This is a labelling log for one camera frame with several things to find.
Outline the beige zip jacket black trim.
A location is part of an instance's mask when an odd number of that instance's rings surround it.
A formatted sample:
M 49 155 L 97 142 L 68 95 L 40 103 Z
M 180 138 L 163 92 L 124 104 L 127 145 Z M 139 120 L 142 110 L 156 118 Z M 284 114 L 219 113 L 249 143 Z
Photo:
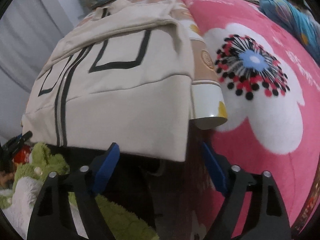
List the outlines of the beige zip jacket black trim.
M 184 161 L 194 57 L 176 0 L 117 0 L 59 41 L 31 90 L 32 142 Z

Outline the red gift bag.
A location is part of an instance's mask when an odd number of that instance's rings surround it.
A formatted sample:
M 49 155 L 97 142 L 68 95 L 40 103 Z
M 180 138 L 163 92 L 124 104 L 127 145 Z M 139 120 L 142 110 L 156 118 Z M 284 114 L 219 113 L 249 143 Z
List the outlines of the red gift bag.
M 23 145 L 22 148 L 17 152 L 17 154 L 13 158 L 13 162 L 18 164 L 26 164 L 29 163 L 29 157 L 31 154 L 31 148 L 28 145 Z

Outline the green white plush toy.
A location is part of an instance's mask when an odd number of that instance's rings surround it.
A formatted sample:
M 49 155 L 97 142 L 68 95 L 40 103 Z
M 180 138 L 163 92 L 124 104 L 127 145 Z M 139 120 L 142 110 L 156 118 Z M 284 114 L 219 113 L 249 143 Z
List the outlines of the green white plush toy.
M 12 189 L 1 191 L 1 239 L 158 239 L 147 222 L 104 196 L 119 161 L 105 190 L 93 192 L 92 161 L 105 152 L 79 149 L 66 161 L 36 144 Z

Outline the tiled pattern bed sheet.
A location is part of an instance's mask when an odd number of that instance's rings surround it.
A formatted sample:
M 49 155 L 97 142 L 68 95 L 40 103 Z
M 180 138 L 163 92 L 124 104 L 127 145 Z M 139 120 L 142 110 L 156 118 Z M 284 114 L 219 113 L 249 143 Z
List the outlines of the tiled pattern bed sheet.
M 80 100 L 97 130 L 211 129 L 227 120 L 206 44 L 182 0 L 116 0 L 70 32 L 56 54 L 90 47 L 68 104 Z

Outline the pink floral blanket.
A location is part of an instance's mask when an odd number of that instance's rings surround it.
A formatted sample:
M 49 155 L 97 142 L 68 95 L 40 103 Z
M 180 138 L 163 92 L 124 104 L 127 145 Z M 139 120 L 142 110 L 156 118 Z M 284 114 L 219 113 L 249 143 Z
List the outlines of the pink floral blanket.
M 280 189 L 292 237 L 319 205 L 319 66 L 285 29 L 244 0 L 182 0 L 203 35 L 228 120 L 214 150 Z

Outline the grey curtain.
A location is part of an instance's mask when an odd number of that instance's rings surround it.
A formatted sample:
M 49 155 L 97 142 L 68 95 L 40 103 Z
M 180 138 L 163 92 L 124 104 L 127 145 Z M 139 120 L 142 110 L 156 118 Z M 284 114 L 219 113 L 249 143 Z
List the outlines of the grey curtain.
M 1 17 L 1 142 L 21 133 L 32 86 L 73 29 L 59 0 L 12 0 Z

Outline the blue patterned quilt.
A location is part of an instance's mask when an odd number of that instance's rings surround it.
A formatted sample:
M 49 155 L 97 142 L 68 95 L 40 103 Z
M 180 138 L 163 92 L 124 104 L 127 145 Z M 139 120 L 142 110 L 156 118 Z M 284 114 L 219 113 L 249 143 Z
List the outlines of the blue patterned quilt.
M 319 64 L 319 23 L 288 0 L 260 0 L 259 10 L 296 38 Z

